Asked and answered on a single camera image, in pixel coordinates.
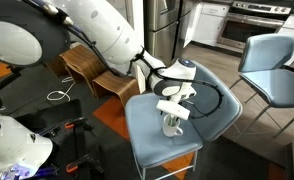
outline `dark floor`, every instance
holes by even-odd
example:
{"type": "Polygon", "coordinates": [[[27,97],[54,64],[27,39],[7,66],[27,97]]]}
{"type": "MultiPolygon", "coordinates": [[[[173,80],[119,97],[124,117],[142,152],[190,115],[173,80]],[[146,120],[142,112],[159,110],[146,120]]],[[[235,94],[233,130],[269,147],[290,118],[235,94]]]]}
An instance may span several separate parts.
{"type": "MultiPolygon", "coordinates": [[[[6,107],[5,110],[1,111],[2,114],[17,117],[67,101],[66,98],[61,101],[50,102],[46,99],[46,96],[54,90],[67,90],[72,82],[61,83],[63,77],[57,78],[50,70],[42,66],[28,68],[21,73],[22,77],[0,91],[0,96],[6,107]]],[[[101,159],[105,173],[102,176],[93,173],[93,179],[139,179],[130,142],[92,115],[92,112],[108,100],[110,96],[99,100],[95,99],[85,83],[76,84],[69,92],[69,96],[71,99],[80,100],[83,116],[87,117],[90,123],[95,126],[98,134],[96,139],[90,135],[86,136],[88,148],[92,148],[98,142],[102,149],[101,159]]],[[[224,138],[206,143],[199,152],[197,162],[197,170],[195,172],[188,171],[186,179],[268,179],[268,161],[224,138]]],[[[147,171],[148,177],[156,177],[160,175],[160,172],[165,172],[165,170],[159,167],[147,171]]]]}

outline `chair back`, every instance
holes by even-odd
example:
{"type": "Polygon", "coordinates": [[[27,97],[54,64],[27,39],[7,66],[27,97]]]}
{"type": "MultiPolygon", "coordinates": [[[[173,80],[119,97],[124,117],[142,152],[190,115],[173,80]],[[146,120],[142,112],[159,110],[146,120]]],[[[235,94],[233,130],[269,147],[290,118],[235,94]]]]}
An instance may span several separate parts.
{"type": "Polygon", "coordinates": [[[239,72],[276,69],[285,64],[294,52],[294,38],[283,34],[264,34],[248,38],[239,72]]]}
{"type": "MultiPolygon", "coordinates": [[[[208,117],[189,119],[198,131],[203,140],[213,141],[227,130],[241,115],[242,105],[229,88],[211,71],[193,61],[197,71],[195,80],[201,80],[217,86],[223,94],[222,103],[219,109],[208,117]]],[[[204,85],[193,83],[197,95],[188,99],[199,109],[206,113],[216,107],[219,96],[215,90],[204,85]]],[[[201,114],[189,103],[185,103],[190,110],[190,115],[201,116],[201,114]]]]}

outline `blue chair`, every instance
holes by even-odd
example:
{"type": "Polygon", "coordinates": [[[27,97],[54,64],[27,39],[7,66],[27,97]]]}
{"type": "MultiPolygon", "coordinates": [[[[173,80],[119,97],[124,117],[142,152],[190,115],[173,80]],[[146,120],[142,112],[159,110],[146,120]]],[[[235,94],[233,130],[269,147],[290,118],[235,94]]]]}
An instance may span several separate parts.
{"type": "MultiPolygon", "coordinates": [[[[238,67],[240,79],[230,88],[233,88],[239,81],[243,80],[254,91],[246,103],[259,95],[268,105],[255,117],[235,141],[271,107],[273,108],[294,108],[294,72],[281,69],[294,52],[294,38],[282,34],[264,34],[250,37],[238,67]]],[[[274,136],[280,135],[292,122],[294,118],[274,136]]]]}
{"type": "MultiPolygon", "coordinates": [[[[166,137],[162,132],[164,114],[156,109],[160,98],[154,94],[144,94],[132,97],[125,107],[126,123],[130,135],[133,154],[141,179],[146,178],[146,169],[153,168],[175,158],[195,152],[192,165],[169,173],[158,179],[173,175],[177,172],[196,167],[197,152],[204,141],[214,141],[240,116],[242,106],[226,85],[211,71],[194,62],[197,67],[195,79],[209,82],[218,86],[223,100],[220,108],[208,117],[181,120],[182,136],[166,137]]],[[[192,116],[199,116],[194,105],[203,112],[209,112],[218,103],[216,92],[206,86],[193,84],[198,92],[183,105],[188,108],[192,116]]]]}

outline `refrigerator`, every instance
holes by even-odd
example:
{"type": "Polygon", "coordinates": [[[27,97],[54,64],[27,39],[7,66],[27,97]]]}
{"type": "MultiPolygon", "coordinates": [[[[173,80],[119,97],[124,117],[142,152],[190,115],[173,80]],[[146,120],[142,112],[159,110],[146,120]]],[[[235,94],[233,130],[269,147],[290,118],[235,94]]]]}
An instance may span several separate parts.
{"type": "Polygon", "coordinates": [[[193,0],[144,0],[145,48],[170,66],[182,55],[193,0]]]}

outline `metal frame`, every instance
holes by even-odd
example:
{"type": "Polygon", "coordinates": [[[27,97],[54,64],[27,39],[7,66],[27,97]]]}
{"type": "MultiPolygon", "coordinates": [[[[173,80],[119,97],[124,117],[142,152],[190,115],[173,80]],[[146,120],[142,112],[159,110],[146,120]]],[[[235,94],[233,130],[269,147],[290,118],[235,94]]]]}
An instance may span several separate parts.
{"type": "MultiPolygon", "coordinates": [[[[181,171],[184,171],[184,170],[186,170],[186,169],[190,169],[190,168],[193,168],[193,172],[194,172],[194,171],[196,170],[198,150],[199,150],[199,149],[197,149],[196,151],[194,151],[194,152],[195,152],[195,155],[194,155],[194,157],[193,157],[193,165],[186,166],[186,167],[181,168],[181,169],[179,169],[179,170],[177,170],[177,171],[174,171],[174,172],[168,173],[168,174],[166,174],[166,175],[160,176],[160,177],[156,178],[155,180],[164,179],[164,178],[166,178],[166,177],[169,177],[169,176],[171,176],[171,175],[174,175],[174,174],[176,174],[176,173],[179,173],[179,172],[181,172],[181,171]]],[[[137,167],[137,170],[138,170],[138,174],[139,174],[139,176],[140,176],[140,179],[141,179],[141,180],[146,180],[146,170],[147,170],[147,168],[141,168],[141,169],[142,169],[142,172],[141,172],[135,154],[134,154],[134,159],[135,159],[135,163],[136,163],[136,167],[137,167]]]]}
{"type": "MultiPolygon", "coordinates": [[[[229,89],[233,88],[236,84],[238,84],[238,82],[240,82],[242,79],[239,78],[236,82],[234,82],[230,87],[229,89]]],[[[238,129],[238,127],[234,125],[234,127],[236,128],[236,130],[239,132],[239,135],[234,139],[234,142],[236,142],[243,134],[246,134],[245,132],[252,126],[255,124],[256,121],[258,121],[258,119],[264,114],[266,113],[274,122],[275,124],[280,128],[280,131],[274,135],[274,138],[277,138],[282,132],[284,132],[293,122],[294,122],[294,117],[282,128],[278,123],[277,121],[267,112],[267,110],[269,108],[271,108],[271,106],[266,106],[266,107],[263,107],[258,101],[257,99],[255,99],[255,96],[257,95],[257,93],[255,93],[254,95],[252,95],[247,101],[245,101],[245,103],[248,103],[251,99],[254,99],[256,101],[256,103],[261,107],[263,108],[263,110],[255,117],[254,121],[249,124],[242,132],[240,132],[240,130],[238,129]]]]}

